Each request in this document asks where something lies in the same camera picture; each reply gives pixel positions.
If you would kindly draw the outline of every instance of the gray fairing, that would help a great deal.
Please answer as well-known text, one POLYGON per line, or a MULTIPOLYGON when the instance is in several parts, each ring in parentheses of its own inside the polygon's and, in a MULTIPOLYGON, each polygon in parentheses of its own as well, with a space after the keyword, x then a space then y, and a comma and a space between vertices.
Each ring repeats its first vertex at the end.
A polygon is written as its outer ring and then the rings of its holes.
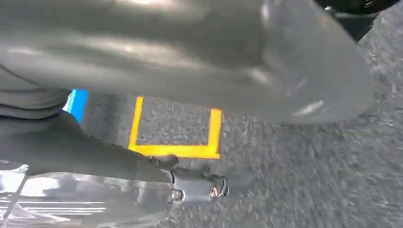
POLYGON ((373 97, 355 43, 312 0, 2 0, 0 20, 0 104, 13 107, 81 88, 319 123, 373 97))

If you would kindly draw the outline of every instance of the reflective surface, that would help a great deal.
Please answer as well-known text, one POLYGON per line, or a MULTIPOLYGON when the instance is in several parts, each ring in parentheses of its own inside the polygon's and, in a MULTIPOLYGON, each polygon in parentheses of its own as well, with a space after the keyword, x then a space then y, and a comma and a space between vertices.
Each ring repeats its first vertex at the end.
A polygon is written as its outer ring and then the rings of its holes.
POLYGON ((312 0, 0 4, 0 64, 40 85, 292 123, 351 118, 372 100, 355 43, 312 0))
MULTIPOLYGON (((2 171, 1 177, 15 192, 24 174, 2 171)), ((10 211, 3 222, 11 228, 143 227, 168 216, 171 193, 166 183, 59 172, 29 177, 18 199, 3 197, 0 204, 10 211)))

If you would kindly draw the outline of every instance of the chrome part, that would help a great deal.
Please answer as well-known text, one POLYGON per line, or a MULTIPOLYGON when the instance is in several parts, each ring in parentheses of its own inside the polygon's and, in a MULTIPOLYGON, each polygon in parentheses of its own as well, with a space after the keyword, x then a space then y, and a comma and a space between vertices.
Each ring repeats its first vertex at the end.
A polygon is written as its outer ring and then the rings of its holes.
POLYGON ((183 196, 183 193, 182 193, 181 190, 174 189, 174 190, 172 191, 172 199, 173 199, 174 201, 181 201, 181 200, 182 200, 182 196, 183 196))
POLYGON ((213 199, 223 198, 228 193, 227 181, 222 178, 216 180, 217 184, 210 189, 210 197, 213 199))
MULTIPOLYGON (((2 180, 11 178, 7 172, 2 180)), ((137 227, 165 219, 172 209, 173 188, 166 183, 54 172, 31 176, 22 186, 15 200, 0 200, 12 204, 6 227, 137 227)))

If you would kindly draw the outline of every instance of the scooter body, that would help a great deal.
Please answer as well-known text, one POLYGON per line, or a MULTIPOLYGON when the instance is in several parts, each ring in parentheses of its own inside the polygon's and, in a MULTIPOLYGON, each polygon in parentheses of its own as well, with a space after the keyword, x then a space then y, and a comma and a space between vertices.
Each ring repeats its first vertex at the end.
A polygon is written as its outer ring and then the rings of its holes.
POLYGON ((175 158, 144 157, 85 135, 61 111, 73 88, 270 122, 323 123, 363 112, 373 77, 334 19, 357 41, 390 5, 356 13, 319 3, 2 0, 2 226, 150 226, 177 204, 238 196, 253 180, 247 171, 177 168, 175 158), (353 34, 344 22, 356 18, 366 27, 353 34))

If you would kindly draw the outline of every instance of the yellow road marking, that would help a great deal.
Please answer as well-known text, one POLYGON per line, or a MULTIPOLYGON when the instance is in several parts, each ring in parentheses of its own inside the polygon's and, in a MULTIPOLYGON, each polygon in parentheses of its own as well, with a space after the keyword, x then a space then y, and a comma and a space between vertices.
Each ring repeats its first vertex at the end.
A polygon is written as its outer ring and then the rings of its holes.
POLYGON ((221 111, 212 109, 208 145, 137 145, 137 134, 141 120, 143 98, 138 97, 133 117, 129 149, 145 156, 175 155, 180 158, 219 159, 219 142, 221 129, 221 111))

